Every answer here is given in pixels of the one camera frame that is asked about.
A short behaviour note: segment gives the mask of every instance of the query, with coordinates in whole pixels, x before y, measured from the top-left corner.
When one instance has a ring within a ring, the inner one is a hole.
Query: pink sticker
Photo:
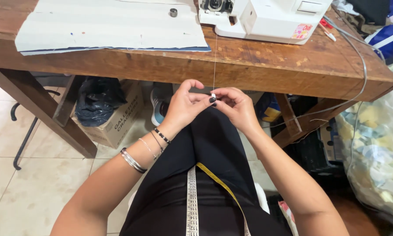
[[[296,30],[291,36],[292,39],[304,40],[309,35],[309,31],[313,28],[312,25],[309,24],[299,24]]]

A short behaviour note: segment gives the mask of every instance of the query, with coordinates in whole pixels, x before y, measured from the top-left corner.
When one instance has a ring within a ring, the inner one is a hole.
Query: sewing machine
[[[200,23],[215,25],[215,32],[220,36],[303,45],[331,2],[198,0],[198,17]]]

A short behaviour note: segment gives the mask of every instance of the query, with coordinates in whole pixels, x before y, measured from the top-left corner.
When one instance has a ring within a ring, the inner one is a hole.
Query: white measuring tape
[[[219,183],[237,202],[237,205],[242,211],[243,218],[245,221],[245,236],[250,236],[248,225],[246,222],[245,214],[243,213],[242,207],[234,196],[230,188],[221,181],[217,176],[215,176],[209,169],[207,169],[203,164],[197,163],[202,171],[204,171],[208,176],[210,176],[215,182]],[[195,167],[192,167],[188,171],[188,190],[186,194],[186,236],[199,236],[199,223],[198,223],[198,199],[197,199],[197,180],[195,177]]]

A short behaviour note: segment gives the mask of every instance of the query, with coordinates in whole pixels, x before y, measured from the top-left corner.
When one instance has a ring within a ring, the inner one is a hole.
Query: hand
[[[217,97],[218,110],[230,119],[231,123],[245,135],[261,128],[253,108],[252,99],[238,88],[218,88],[211,93]]]
[[[168,113],[161,125],[168,125],[179,132],[215,102],[215,98],[210,95],[190,93],[191,87],[203,89],[204,85],[195,79],[185,80],[170,100]]]

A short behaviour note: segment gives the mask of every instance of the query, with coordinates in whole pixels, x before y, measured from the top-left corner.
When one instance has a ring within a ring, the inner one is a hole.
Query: yellow measuring tape
[[[233,199],[236,201],[236,203],[237,203],[237,205],[239,206],[239,208],[240,208],[240,210],[241,210],[241,212],[242,212],[242,214],[243,214],[243,218],[244,218],[244,221],[245,221],[245,236],[250,236],[250,232],[249,232],[249,229],[248,229],[248,227],[247,227],[247,222],[246,222],[246,217],[245,217],[245,214],[243,213],[243,210],[242,210],[242,207],[240,206],[240,204],[239,204],[239,202],[237,201],[237,198],[236,198],[236,196],[234,196],[234,194],[233,194],[233,192],[230,190],[230,188],[223,182],[223,181],[221,181],[217,176],[215,176],[215,174],[213,174],[207,167],[205,167],[205,165],[203,165],[202,163],[197,163],[196,164],[196,166],[198,166],[202,171],[204,171],[208,176],[210,176],[210,178],[212,178],[215,182],[217,182],[217,183],[219,183],[225,190],[227,190],[227,192],[228,193],[230,193],[230,195],[233,197]],[[188,172],[188,198],[189,198],[189,196],[190,196],[190,188],[189,188],[189,186],[191,186],[191,187],[194,187],[194,189],[195,189],[195,192],[196,192],[196,181],[195,181],[195,168],[192,168],[192,169],[190,169],[189,170],[189,172]],[[188,214],[187,214],[187,216],[188,217],[192,217],[191,216],[191,214],[189,214],[189,210],[191,209],[191,207],[190,206],[188,206]],[[187,235],[195,235],[195,236],[198,236],[198,231],[199,231],[199,229],[198,229],[198,223],[196,224],[196,227],[195,227],[195,225],[191,225],[191,224],[188,224],[187,225],[187,230],[186,230],[186,232],[187,232]]]

